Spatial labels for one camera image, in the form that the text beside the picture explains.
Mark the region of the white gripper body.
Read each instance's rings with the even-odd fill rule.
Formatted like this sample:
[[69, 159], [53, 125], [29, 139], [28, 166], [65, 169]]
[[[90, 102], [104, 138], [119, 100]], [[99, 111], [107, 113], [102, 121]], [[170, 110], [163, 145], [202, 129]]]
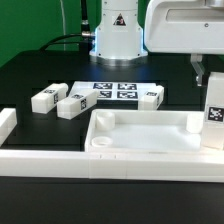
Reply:
[[144, 43], [150, 52], [224, 54], [224, 0], [150, 0]]

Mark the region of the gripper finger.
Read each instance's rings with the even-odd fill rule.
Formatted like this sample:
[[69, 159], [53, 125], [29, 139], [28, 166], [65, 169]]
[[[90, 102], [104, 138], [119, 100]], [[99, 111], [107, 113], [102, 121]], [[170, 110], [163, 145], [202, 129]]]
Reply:
[[205, 68], [203, 66], [203, 56], [201, 54], [192, 54], [190, 56], [191, 65], [196, 72], [196, 82], [198, 86], [203, 84], [203, 76], [205, 74]]

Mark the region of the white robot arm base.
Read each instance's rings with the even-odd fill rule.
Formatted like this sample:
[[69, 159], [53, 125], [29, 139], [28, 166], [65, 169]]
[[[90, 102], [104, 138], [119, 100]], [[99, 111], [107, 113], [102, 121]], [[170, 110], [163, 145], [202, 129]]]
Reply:
[[130, 66], [146, 60], [138, 0], [101, 1], [101, 22], [89, 55], [92, 62], [108, 66]]

